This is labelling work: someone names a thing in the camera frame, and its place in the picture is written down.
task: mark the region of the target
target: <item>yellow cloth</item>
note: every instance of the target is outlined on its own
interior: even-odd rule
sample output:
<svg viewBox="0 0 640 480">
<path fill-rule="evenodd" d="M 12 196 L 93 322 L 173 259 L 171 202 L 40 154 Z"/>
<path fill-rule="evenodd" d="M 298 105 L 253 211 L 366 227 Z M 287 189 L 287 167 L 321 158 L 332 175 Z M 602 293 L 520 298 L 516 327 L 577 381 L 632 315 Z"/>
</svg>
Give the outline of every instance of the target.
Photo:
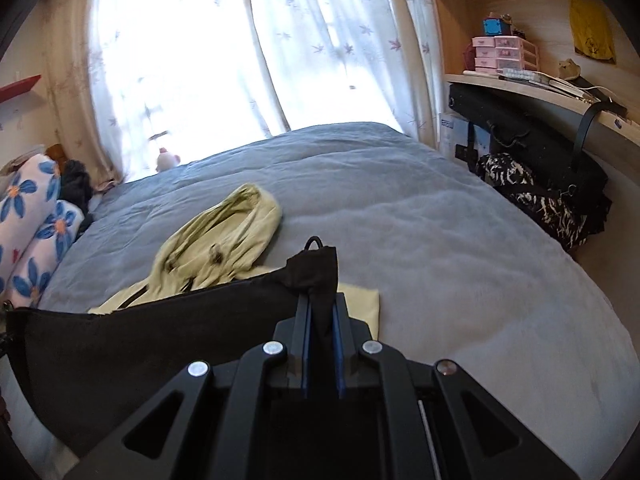
<svg viewBox="0 0 640 480">
<path fill-rule="evenodd" d="M 200 213 L 160 247 L 151 274 L 109 298 L 91 314 L 110 314 L 146 286 L 147 290 L 127 308 L 180 294 L 192 279 L 191 290 L 244 280 L 270 272 L 253 267 L 276 231 L 282 212 L 266 191 L 244 184 L 219 204 Z M 347 301 L 349 315 L 369 325 L 378 338 L 378 292 L 338 284 Z"/>
<path fill-rule="evenodd" d="M 275 269 L 269 267 L 254 267 L 248 272 L 244 272 L 242 279 L 266 274 L 273 270 Z M 380 316 L 380 295 L 378 291 L 340 282 L 338 283 L 338 292 L 344 294 L 349 316 L 367 323 L 372 338 L 378 339 L 378 317 Z"/>
<path fill-rule="evenodd" d="M 583 56 L 615 64 L 613 37 L 602 6 L 594 2 L 571 0 L 569 17 L 575 51 Z"/>
</svg>

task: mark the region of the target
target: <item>pink plush toy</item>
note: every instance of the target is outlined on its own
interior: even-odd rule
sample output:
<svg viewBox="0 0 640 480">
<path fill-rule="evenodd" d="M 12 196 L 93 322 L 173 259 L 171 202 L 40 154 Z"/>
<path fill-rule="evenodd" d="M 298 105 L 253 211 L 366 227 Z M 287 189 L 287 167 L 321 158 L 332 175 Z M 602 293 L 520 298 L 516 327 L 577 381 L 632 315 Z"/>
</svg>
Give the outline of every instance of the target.
<svg viewBox="0 0 640 480">
<path fill-rule="evenodd" d="M 158 165 L 156 166 L 156 171 L 160 173 L 161 171 L 170 170 L 171 168 L 175 168 L 178 164 L 180 164 L 180 156 L 174 155 L 166 150 L 166 148 L 160 148 L 160 155 L 158 155 Z"/>
</svg>

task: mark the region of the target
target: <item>bed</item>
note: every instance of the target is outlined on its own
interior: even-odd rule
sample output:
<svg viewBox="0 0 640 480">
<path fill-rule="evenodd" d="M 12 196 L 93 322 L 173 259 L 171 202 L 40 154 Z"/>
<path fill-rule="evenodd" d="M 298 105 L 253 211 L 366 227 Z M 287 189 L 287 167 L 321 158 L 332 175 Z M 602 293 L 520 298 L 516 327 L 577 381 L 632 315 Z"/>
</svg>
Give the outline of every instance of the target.
<svg viewBox="0 0 640 480">
<path fill-rule="evenodd" d="M 640 418 L 640 365 L 607 298 L 526 215 L 465 169 L 388 126 L 313 126 L 108 192 L 40 307 L 86 312 L 144 278 L 160 245 L 245 182 L 282 206 L 259 263 L 311 235 L 340 280 L 380 292 L 380 339 L 456 360 L 581 478 L 601 478 Z M 73 455 L 34 419 L 5 360 L 18 445 L 44 479 Z"/>
</svg>

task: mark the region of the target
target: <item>curtain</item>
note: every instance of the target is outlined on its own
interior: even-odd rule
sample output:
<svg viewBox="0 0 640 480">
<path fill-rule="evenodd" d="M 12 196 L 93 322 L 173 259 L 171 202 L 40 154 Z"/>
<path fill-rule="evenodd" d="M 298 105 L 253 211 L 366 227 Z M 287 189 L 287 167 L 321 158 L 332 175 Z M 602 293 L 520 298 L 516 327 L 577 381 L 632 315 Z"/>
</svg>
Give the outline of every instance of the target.
<svg viewBox="0 0 640 480">
<path fill-rule="evenodd" d="M 119 180 L 122 172 L 113 163 L 118 160 L 119 140 L 109 143 L 97 123 L 96 111 L 108 110 L 110 101 L 92 99 L 91 74 L 98 65 L 89 34 L 92 1 L 43 0 L 42 31 L 56 137 L 67 156 L 83 161 L 94 185 L 99 185 Z"/>
<path fill-rule="evenodd" d="M 376 121 L 435 144 L 431 0 L 47 7 L 58 135 L 97 180 L 154 173 L 159 148 L 190 162 L 313 124 Z"/>
</svg>

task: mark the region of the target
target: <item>red shelf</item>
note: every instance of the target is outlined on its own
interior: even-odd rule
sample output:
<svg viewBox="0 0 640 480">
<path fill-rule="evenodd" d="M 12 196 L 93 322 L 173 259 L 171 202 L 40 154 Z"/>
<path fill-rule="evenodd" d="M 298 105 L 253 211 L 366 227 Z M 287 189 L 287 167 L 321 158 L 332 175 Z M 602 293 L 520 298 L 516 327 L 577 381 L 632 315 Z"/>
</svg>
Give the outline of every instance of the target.
<svg viewBox="0 0 640 480">
<path fill-rule="evenodd" d="M 38 81 L 40 81 L 41 77 L 41 75 L 35 75 L 33 77 L 28 77 L 27 79 L 11 83 L 10 85 L 3 86 L 0 88 L 0 103 L 13 99 L 20 94 L 27 93 Z"/>
</svg>

